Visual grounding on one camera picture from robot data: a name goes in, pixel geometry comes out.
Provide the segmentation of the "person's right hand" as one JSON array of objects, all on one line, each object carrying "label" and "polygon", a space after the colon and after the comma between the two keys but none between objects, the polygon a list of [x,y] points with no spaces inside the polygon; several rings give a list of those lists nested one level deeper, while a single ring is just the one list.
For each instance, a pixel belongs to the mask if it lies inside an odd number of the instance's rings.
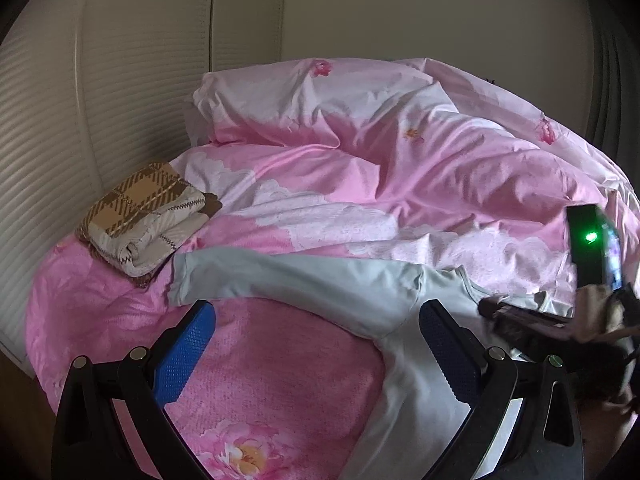
[{"label": "person's right hand", "polygon": [[579,396],[626,403],[639,374],[639,300],[630,287],[577,289],[572,337],[577,344]]}]

